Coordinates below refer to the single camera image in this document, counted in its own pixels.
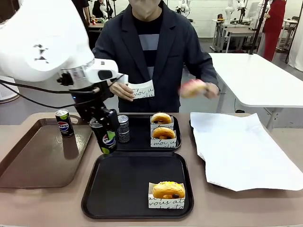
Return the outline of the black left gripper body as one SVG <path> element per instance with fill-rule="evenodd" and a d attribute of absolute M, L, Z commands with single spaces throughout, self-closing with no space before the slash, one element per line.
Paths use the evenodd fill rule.
<path fill-rule="evenodd" d="M 75 108 L 80 114 L 80 110 L 92 110 L 98 112 L 104 105 L 104 101 L 112 98 L 114 95 L 108 88 L 108 85 L 92 85 L 79 90 L 71 90 L 71 96 L 76 103 Z"/>

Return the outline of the person's right hand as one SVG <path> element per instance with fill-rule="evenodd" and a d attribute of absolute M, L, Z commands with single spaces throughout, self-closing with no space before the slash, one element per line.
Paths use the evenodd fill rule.
<path fill-rule="evenodd" d="M 132 102 L 134 100 L 134 92 L 126 84 L 114 82 L 109 87 L 110 91 L 121 99 Z"/>

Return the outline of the person's left hand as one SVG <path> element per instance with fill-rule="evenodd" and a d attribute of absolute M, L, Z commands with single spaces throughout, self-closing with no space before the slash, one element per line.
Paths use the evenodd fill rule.
<path fill-rule="evenodd" d="M 217 98 L 220 95 L 220 89 L 216 84 L 206 83 L 206 90 L 204 96 L 208 99 Z"/>

